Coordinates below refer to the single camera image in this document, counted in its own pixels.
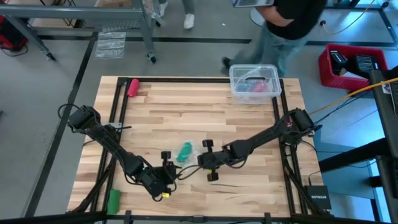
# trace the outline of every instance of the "person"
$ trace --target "person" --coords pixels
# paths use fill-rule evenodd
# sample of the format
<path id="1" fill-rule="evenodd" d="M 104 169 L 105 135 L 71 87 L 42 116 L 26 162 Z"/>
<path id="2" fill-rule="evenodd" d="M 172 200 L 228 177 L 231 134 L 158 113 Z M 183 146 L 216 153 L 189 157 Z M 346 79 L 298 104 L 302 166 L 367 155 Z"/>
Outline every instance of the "person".
<path id="1" fill-rule="evenodd" d="M 167 0 L 159 0 L 160 4 L 160 16 L 163 17 L 166 7 L 169 5 Z M 185 20 L 184 20 L 184 28 L 192 29 L 195 24 L 195 5 L 193 4 L 193 0 L 182 0 L 182 4 L 184 6 L 185 11 Z"/>
<path id="2" fill-rule="evenodd" d="M 307 34 L 317 24 L 326 0 L 275 0 L 274 6 L 257 7 L 265 19 L 258 40 L 234 58 L 224 57 L 229 69 L 234 64 L 271 64 L 285 75 L 288 56 L 307 42 Z"/>

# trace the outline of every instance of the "metal cart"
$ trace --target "metal cart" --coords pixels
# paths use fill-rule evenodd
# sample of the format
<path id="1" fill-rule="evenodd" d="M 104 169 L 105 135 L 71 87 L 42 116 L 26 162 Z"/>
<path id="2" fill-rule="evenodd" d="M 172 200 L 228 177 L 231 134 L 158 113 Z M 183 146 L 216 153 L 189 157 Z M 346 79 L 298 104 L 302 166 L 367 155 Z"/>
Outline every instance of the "metal cart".
<path id="1" fill-rule="evenodd" d="M 146 57 L 156 63 L 152 41 L 154 20 L 147 13 L 142 0 L 131 0 L 133 7 L 77 7 L 77 6 L 28 6 L 5 4 L 0 1 L 0 15 L 15 26 L 29 41 L 41 49 L 49 60 L 56 61 L 50 50 L 37 36 L 33 28 L 28 27 L 20 18 L 81 19 L 93 24 L 86 29 L 73 29 L 92 32 L 140 32 L 146 45 Z"/>

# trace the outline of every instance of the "black shirt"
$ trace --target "black shirt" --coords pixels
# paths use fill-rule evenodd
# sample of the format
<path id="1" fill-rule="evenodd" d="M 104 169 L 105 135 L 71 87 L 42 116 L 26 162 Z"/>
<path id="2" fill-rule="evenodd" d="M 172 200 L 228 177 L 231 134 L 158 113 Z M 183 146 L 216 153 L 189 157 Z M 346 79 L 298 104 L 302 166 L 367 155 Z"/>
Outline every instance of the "black shirt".
<path id="1" fill-rule="evenodd" d="M 275 35 L 297 40 L 306 36 L 317 24 L 326 0 L 276 0 L 277 11 L 285 19 L 294 19 L 285 27 L 275 26 L 267 21 L 268 29 Z"/>

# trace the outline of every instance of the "clear plastic container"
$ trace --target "clear plastic container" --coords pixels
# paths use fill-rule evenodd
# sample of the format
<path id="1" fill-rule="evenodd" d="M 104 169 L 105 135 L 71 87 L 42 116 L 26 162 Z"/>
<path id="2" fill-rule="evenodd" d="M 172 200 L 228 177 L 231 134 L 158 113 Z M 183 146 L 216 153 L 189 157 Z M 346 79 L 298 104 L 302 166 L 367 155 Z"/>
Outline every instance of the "clear plastic container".
<path id="1" fill-rule="evenodd" d="M 229 69 L 235 103 L 263 105 L 282 92 L 273 65 L 233 65 Z"/>

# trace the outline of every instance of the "shoe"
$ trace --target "shoe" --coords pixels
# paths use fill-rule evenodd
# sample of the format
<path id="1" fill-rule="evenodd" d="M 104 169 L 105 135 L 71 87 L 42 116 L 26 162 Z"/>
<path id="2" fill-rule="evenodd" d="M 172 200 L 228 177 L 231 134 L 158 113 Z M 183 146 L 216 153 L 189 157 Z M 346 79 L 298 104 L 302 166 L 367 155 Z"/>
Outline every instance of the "shoe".
<path id="1" fill-rule="evenodd" d="M 185 15 L 184 29 L 192 29 L 194 23 L 195 23 L 195 15 L 193 14 Z"/>
<path id="2" fill-rule="evenodd" d="M 226 69 L 231 68 L 231 59 L 229 59 L 228 57 L 223 57 L 222 62 Z"/>
<path id="3" fill-rule="evenodd" d="M 163 4 L 160 4 L 159 6 L 159 11 L 160 11 L 160 16 L 163 17 L 164 16 L 164 12 L 166 10 L 166 7 L 169 5 L 169 2 L 165 2 Z"/>

